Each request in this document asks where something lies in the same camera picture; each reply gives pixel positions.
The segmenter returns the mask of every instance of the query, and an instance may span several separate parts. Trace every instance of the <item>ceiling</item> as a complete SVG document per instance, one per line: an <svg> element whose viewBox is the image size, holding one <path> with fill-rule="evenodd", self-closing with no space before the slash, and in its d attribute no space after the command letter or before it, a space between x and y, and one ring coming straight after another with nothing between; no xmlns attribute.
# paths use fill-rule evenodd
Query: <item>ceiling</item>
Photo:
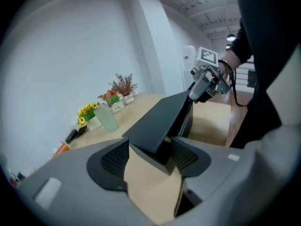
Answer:
<svg viewBox="0 0 301 226"><path fill-rule="evenodd" d="M193 21L210 40L225 39L239 30L237 0L161 0Z"/></svg>

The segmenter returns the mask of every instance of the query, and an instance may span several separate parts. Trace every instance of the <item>potted plant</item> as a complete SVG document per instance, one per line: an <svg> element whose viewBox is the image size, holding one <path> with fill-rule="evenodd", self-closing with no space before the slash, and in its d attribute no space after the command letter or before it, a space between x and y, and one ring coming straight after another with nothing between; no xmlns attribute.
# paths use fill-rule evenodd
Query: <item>potted plant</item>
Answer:
<svg viewBox="0 0 301 226"><path fill-rule="evenodd" d="M113 114L121 111L124 108L123 103L120 101L119 96L117 95L117 91L114 89L108 90L107 93L100 95L97 98L100 98L103 101L107 102Z"/></svg>
<svg viewBox="0 0 301 226"><path fill-rule="evenodd" d="M137 84L133 84L133 74L129 76L122 76L121 74L116 74L117 82L109 83L112 88L122 94L124 102L128 105L134 102L134 97L132 95L133 89L137 88Z"/></svg>
<svg viewBox="0 0 301 226"><path fill-rule="evenodd" d="M100 106L100 103L88 103L84 105L77 114L77 124L81 126L87 125L90 130L99 128L102 124L94 114L94 110Z"/></svg>

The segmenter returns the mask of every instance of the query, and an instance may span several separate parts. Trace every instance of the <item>white pillar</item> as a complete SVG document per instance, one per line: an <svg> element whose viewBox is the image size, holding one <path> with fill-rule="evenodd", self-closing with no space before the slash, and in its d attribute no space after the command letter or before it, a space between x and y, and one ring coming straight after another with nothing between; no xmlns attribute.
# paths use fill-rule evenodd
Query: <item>white pillar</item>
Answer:
<svg viewBox="0 0 301 226"><path fill-rule="evenodd" d="M183 92L181 60L160 0L130 0L134 21L156 94Z"/></svg>

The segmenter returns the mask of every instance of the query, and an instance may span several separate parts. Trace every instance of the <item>black sleeve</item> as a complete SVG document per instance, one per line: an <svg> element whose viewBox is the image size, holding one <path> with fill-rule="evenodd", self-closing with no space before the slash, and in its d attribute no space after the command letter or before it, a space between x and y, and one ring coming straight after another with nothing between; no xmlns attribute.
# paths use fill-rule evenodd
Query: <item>black sleeve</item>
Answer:
<svg viewBox="0 0 301 226"><path fill-rule="evenodd" d="M241 20L240 29L238 31L236 39L231 43L230 50L232 50L236 54L242 64L252 56L249 41L246 36L246 31Z"/></svg>

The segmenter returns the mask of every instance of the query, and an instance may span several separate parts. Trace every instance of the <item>wooden table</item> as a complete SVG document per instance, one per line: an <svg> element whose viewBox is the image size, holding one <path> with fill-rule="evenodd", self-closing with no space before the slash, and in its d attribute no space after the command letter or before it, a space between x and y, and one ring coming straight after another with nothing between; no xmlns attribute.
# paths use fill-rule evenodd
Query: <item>wooden table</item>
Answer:
<svg viewBox="0 0 301 226"><path fill-rule="evenodd" d="M120 138L162 95L138 95L135 102L115 114L119 129L109 133L103 126L73 140L71 148L80 148ZM230 105L215 102L193 105L193 124L188 138L215 145L225 145L230 124ZM174 209L181 193L182 177L177 168L169 176L150 165L129 148L124 174L129 199L153 223L161 225L174 219Z"/></svg>

